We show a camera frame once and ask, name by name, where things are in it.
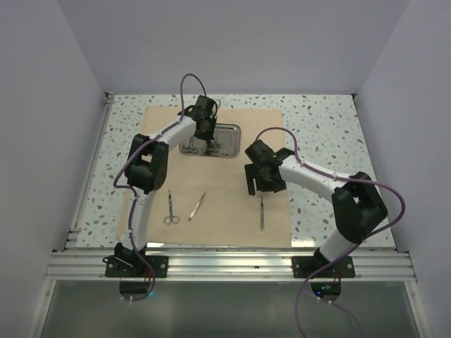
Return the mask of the steel surgical scissors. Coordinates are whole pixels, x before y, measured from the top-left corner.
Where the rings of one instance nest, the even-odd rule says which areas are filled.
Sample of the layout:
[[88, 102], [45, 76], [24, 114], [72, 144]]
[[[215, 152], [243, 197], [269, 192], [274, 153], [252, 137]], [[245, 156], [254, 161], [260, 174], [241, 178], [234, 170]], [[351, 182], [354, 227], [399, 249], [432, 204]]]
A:
[[173, 212], [173, 198], [171, 194], [171, 190], [168, 190], [168, 216], [166, 216], [163, 222], [166, 225], [170, 224], [178, 224], [180, 221], [179, 217]]

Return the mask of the beige surgical wrap cloth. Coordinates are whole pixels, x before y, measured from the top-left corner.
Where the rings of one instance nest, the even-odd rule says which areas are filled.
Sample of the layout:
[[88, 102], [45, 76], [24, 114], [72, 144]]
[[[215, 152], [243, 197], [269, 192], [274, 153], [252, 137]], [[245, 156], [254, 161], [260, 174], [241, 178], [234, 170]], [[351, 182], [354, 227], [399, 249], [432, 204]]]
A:
[[[175, 109], [147, 107], [141, 131], [156, 132], [175, 119]], [[247, 190], [244, 150], [267, 127], [282, 125], [281, 112], [259, 109], [220, 109], [219, 122], [241, 129], [240, 152], [235, 158], [183, 155], [179, 147], [169, 153], [168, 173], [154, 197], [147, 223], [147, 243], [196, 244], [286, 249], [291, 246], [287, 191], [264, 193], [265, 229], [260, 231], [260, 196]], [[168, 190], [178, 224], [166, 225]], [[191, 222], [187, 219], [200, 196], [206, 196]], [[131, 193], [120, 216], [119, 241], [125, 236]]]

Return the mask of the steel tweezers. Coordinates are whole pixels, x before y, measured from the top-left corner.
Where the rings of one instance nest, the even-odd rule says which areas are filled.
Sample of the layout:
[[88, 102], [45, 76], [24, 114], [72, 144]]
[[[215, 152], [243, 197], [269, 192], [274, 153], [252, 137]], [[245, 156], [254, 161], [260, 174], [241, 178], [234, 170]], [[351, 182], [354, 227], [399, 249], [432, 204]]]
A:
[[206, 191], [200, 196], [199, 200], [196, 202], [194, 209], [192, 210], [191, 214], [189, 215], [189, 217], [187, 219], [188, 222], [191, 222], [192, 219], [195, 217], [195, 215], [196, 215], [199, 207], [201, 206], [205, 196], [206, 196]]
[[214, 154], [216, 151], [216, 142], [214, 139], [209, 140], [206, 142], [206, 148], [205, 148], [205, 155], [206, 156], [211, 156], [212, 154]]

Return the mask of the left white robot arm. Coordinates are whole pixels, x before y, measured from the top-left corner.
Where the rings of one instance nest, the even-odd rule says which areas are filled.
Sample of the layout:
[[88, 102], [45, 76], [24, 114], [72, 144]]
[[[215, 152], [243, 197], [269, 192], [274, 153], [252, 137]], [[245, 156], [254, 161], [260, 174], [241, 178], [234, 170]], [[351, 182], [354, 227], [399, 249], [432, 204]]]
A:
[[166, 180], [169, 153], [190, 137], [213, 140], [217, 113], [218, 103], [200, 95], [195, 104], [183, 108], [167, 126], [133, 137], [128, 159], [113, 181], [115, 188], [131, 191], [127, 230], [114, 249], [115, 259], [130, 276], [151, 269], [141, 250], [147, 243], [154, 197]]

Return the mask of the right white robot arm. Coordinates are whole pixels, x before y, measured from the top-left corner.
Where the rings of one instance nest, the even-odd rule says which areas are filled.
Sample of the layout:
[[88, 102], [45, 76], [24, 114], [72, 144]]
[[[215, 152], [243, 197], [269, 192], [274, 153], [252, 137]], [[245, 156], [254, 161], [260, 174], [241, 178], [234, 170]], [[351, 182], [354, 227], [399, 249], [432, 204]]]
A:
[[291, 183], [332, 204], [336, 230], [307, 263], [307, 267], [319, 275], [332, 275], [339, 268], [342, 255], [361, 244], [388, 216], [381, 195], [366, 173], [346, 177], [316, 168], [293, 150], [274, 151], [260, 139], [253, 142], [245, 154], [251, 161], [245, 165], [250, 196], [256, 192], [281, 192]]

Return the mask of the steel scalpel handle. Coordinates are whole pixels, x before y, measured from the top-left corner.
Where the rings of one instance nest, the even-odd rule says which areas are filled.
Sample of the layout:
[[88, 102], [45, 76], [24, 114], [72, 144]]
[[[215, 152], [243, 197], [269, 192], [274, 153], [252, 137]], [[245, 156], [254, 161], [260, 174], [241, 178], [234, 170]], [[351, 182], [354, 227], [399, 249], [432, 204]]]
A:
[[265, 215], [264, 215], [264, 198], [263, 195], [260, 196], [260, 231], [265, 229]]

